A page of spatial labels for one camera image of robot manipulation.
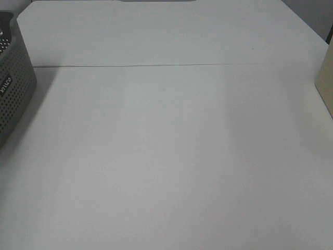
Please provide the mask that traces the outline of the grey perforated plastic basket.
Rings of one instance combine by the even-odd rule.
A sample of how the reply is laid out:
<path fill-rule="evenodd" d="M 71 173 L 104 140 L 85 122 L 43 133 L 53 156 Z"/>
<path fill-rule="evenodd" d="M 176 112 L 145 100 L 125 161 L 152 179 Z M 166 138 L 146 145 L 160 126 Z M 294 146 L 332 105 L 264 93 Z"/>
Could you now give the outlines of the grey perforated plastic basket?
<path fill-rule="evenodd" d="M 13 11 L 1 10 L 1 147 L 20 121 L 37 84 L 17 17 Z"/>

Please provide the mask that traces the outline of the beige box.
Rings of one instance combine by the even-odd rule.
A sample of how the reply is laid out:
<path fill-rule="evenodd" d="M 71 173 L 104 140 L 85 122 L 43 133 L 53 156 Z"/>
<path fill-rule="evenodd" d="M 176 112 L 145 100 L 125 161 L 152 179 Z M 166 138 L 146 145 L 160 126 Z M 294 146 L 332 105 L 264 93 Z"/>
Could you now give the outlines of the beige box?
<path fill-rule="evenodd" d="M 325 54 L 325 58 L 322 62 L 320 71 L 318 73 L 315 87 L 321 96 L 329 114 L 332 117 L 332 102 L 333 102 L 333 69 L 332 69 L 332 41 L 328 45 L 327 52 Z"/>

